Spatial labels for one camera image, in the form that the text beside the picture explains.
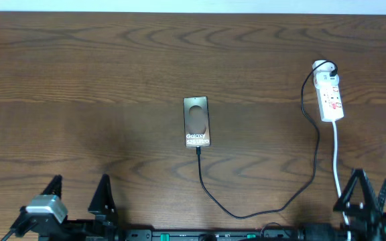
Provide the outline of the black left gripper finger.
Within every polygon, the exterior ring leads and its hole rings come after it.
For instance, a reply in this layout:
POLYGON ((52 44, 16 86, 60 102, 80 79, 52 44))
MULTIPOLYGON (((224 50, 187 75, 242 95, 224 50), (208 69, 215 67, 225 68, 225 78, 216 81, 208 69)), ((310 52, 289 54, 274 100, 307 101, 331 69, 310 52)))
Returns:
POLYGON ((88 212, 95 215, 101 221, 117 221, 118 213, 111 191, 111 181, 107 174, 103 174, 92 201, 88 207, 88 212))
POLYGON ((62 197, 62 176, 55 175, 49 182, 47 187, 43 190, 42 195, 56 195, 59 198, 62 197))

